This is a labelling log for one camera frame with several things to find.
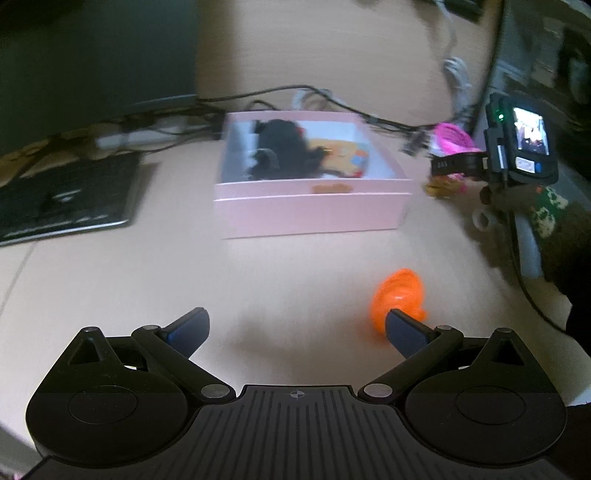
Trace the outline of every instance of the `white sticker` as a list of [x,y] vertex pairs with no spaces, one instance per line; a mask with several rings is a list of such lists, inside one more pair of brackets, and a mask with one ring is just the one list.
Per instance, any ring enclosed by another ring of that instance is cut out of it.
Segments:
[[515,159],[515,166],[518,170],[527,171],[529,173],[535,173],[535,162],[527,160],[527,158],[517,157]]

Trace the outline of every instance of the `ridged black surface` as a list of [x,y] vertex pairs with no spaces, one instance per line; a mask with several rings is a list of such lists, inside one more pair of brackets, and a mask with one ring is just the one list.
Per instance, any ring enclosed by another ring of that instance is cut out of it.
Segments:
[[149,460],[97,470],[48,459],[25,478],[567,479],[545,460],[486,469],[443,458],[419,443],[393,408],[361,402],[347,387],[246,387],[230,404],[203,407],[176,444]]

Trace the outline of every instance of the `tan toy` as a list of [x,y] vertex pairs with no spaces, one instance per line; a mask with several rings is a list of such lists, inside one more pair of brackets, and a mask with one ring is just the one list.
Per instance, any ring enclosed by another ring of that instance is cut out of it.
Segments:
[[327,155],[320,164],[320,169],[339,177],[361,178],[369,158],[364,145],[346,140],[328,140],[313,138],[308,141],[310,149],[323,148]]

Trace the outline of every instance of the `wooden desk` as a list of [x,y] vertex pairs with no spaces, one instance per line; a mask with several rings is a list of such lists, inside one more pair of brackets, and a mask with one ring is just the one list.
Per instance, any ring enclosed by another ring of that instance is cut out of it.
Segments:
[[[398,151],[398,138],[384,142]],[[491,266],[500,260],[490,236],[470,227],[477,189],[454,202],[414,196],[397,231],[222,241],[213,213],[221,149],[200,142],[146,157],[151,180],[132,226],[34,244],[0,316],[0,422],[17,436],[30,442],[28,400],[81,327],[129,335],[196,306],[208,309],[212,328],[191,359],[237,391],[247,383],[357,389],[402,360],[368,320],[375,287],[402,267],[423,278],[430,326],[468,336],[512,327],[564,400],[581,400],[591,359]],[[396,155],[424,180],[426,158]],[[2,292],[31,247],[0,249]],[[566,299],[545,284],[537,290],[541,307],[565,320]]]

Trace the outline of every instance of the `black plush toy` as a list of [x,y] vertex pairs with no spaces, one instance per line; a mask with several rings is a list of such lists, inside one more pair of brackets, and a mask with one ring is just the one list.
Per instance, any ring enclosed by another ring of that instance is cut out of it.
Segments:
[[306,179],[319,170],[326,155],[322,148],[309,150],[303,129],[286,120],[256,121],[256,165],[249,170],[253,180]]

